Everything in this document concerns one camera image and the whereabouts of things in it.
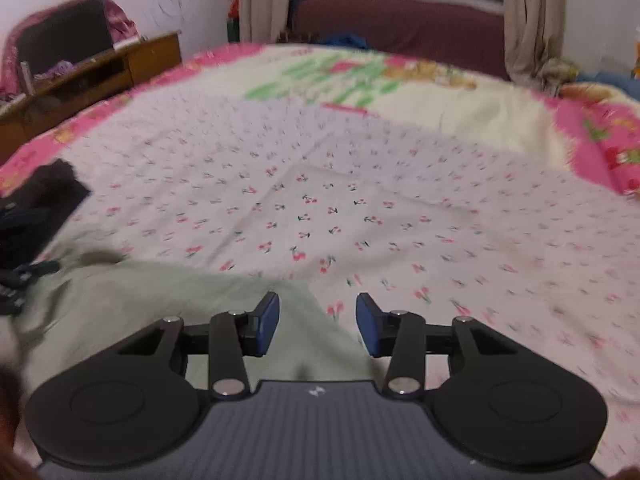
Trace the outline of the blue cloth near headboard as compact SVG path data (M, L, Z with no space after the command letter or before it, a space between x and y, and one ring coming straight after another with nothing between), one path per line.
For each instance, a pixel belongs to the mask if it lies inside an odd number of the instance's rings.
M640 98L640 81L629 75L610 72L597 72L594 74L580 72L576 81L593 82L594 84L607 84L608 86L615 87L618 90L623 91L627 96L630 96L636 101Z

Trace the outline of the black television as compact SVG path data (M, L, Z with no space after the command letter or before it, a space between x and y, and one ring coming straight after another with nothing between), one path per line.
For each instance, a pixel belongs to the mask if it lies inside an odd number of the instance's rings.
M26 62L33 75L58 62L72 64L113 49L104 0L80 0L53 11L27 27L15 41L17 65Z

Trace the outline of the pink cloth over television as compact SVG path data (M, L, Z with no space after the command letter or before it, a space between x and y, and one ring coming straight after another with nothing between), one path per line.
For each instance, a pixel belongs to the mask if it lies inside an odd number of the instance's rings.
M55 6L48 6L26 16L17 22L6 36L1 40L1 94L17 94L18 77L15 63L17 60L17 39L30 26L43 22L56 11L67 10L75 4L85 3L88 0L65 0ZM138 30L134 21L128 18L124 10L113 0L102 0L106 18L107 29L111 34L114 44L119 41L137 36Z

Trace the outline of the wooden tv cabinet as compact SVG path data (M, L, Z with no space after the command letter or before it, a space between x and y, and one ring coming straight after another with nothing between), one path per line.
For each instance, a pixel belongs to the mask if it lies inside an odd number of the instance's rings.
M97 102L145 84L182 62L178 32L141 37L80 63L71 72L37 84L1 110L1 160L41 133Z

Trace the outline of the beige right curtain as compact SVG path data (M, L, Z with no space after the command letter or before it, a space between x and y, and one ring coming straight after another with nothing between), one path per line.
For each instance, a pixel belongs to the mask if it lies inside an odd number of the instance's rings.
M506 72L539 88L544 64L562 53L565 0L503 0L503 24Z

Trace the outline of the black folded garment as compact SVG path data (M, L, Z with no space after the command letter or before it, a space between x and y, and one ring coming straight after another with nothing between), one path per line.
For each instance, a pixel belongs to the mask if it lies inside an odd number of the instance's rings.
M89 195L73 166L55 159L2 196L1 270L32 263Z

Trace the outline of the pink yellow cartoon quilt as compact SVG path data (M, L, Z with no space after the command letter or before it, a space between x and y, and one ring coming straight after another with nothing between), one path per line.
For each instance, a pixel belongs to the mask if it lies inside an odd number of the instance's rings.
M578 82L549 96L433 61L302 44L229 44L101 100L19 148L1 167L2 192L137 94L178 82L222 96L298 99L427 128L532 156L639 196L639 103L620 90Z

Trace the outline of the maroon sofa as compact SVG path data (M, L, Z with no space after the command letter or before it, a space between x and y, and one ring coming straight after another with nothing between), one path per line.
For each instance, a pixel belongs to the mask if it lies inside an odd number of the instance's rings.
M424 58L503 80L503 17L427 0L304 0L291 32L320 41L357 37L371 50Z

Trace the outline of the cherry print bed sheet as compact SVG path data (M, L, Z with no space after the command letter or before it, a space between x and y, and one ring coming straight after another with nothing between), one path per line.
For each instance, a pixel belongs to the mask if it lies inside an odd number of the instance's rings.
M639 461L639 207L525 157L354 113L165 89L62 154L90 196L23 325L31 386L164 315L282 299L250 378L352 378L355 300L471 315L591 382L594 456Z

